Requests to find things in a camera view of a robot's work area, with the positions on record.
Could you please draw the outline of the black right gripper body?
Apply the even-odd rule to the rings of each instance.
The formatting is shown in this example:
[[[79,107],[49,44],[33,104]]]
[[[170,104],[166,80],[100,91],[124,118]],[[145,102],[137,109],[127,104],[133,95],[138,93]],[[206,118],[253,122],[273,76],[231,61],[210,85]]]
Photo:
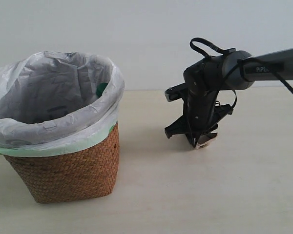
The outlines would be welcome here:
[[[217,91],[208,92],[204,96],[188,96],[186,108],[186,124],[188,139],[198,139],[218,128],[218,122],[231,114],[231,105],[221,105],[217,101]]]

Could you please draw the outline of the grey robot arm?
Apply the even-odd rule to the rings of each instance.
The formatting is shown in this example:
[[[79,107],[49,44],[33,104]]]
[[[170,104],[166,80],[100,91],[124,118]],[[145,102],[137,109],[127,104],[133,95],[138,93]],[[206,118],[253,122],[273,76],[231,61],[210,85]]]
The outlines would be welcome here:
[[[193,148],[199,148],[217,137],[219,121],[236,105],[221,105],[219,92],[236,93],[256,81],[278,80],[293,94],[293,48],[257,57],[230,49],[186,68],[183,78],[184,83],[165,90],[167,101],[183,100],[183,114],[164,131],[167,138],[185,135]]]

